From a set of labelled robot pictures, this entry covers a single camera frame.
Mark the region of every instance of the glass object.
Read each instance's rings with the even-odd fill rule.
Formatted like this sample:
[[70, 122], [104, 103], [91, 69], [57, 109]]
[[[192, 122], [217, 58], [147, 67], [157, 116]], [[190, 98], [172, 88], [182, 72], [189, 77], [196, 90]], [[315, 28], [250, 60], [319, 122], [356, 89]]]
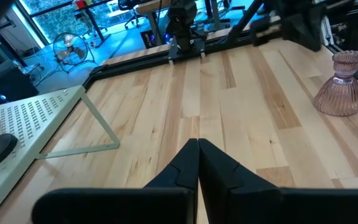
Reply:
[[334, 76], [320, 89], [313, 105], [333, 116], [349, 116], [358, 112], [358, 52], [345, 51], [333, 55]]

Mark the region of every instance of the office chair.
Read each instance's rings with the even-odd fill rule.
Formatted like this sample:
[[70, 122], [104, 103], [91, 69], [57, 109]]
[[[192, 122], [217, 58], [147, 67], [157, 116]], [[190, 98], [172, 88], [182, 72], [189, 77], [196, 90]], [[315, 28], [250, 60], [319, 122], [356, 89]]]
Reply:
[[128, 29], [127, 24], [129, 22], [131, 22], [132, 24], [134, 23], [133, 20], [136, 21], [136, 27], [139, 27], [139, 20], [138, 18], [142, 18], [142, 17], [146, 17], [143, 15], [139, 15], [138, 13], [136, 13], [134, 7], [137, 5], [138, 1], [134, 1], [134, 0], [118, 0], [118, 8], [121, 11], [125, 11], [125, 10], [132, 10], [132, 13], [134, 14], [125, 24], [125, 29]]

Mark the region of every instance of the wooden table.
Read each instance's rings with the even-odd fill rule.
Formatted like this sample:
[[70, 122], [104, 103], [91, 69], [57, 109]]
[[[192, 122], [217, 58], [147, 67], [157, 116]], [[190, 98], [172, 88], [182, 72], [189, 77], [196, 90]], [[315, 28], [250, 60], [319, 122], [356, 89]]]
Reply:
[[[275, 40], [97, 81], [88, 96], [120, 148], [35, 162], [1, 205], [0, 223], [29, 223], [52, 189], [142, 187], [189, 138], [209, 139], [278, 186], [358, 188], [358, 114], [327, 116], [311, 104], [333, 75], [331, 56]], [[79, 104], [44, 152], [106, 142]]]
[[[161, 0], [161, 9], [166, 9], [171, 5], [171, 0]], [[153, 0], [136, 7], [136, 12], [140, 15], [147, 15], [148, 13], [158, 11], [160, 8], [160, 0]]]

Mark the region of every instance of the glass wall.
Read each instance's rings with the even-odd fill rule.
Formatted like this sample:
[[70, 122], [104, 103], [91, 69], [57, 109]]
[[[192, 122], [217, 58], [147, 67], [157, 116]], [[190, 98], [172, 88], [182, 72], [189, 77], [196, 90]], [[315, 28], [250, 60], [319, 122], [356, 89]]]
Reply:
[[29, 14], [34, 14], [54, 6], [58, 6], [65, 2], [68, 2], [68, 0], [20, 0], [20, 3], [24, 6], [27, 13]]
[[53, 42], [55, 37], [62, 32], [83, 35], [88, 28], [84, 22], [75, 18], [73, 11], [73, 6], [65, 6], [52, 12], [36, 16], [33, 20], [50, 42]]
[[[117, 0], [93, 2], [95, 7], [91, 7], [90, 11], [102, 32], [105, 28], [126, 22], [132, 17], [132, 11], [119, 10]], [[62, 32], [84, 35], [92, 27], [88, 16], [84, 12], [74, 12], [69, 0], [16, 0], [16, 4], [20, 4], [22, 13], [26, 13], [34, 22], [38, 35], [45, 37], [47, 43], [44, 44], [52, 43]]]

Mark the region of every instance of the perforated metal panel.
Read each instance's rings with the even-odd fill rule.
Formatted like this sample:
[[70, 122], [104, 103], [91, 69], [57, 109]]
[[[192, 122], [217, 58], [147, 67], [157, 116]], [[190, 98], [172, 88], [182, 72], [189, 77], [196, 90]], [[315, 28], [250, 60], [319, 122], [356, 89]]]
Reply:
[[11, 133], [19, 140], [0, 163], [0, 203], [84, 94], [85, 89], [76, 86], [0, 105], [0, 134]]

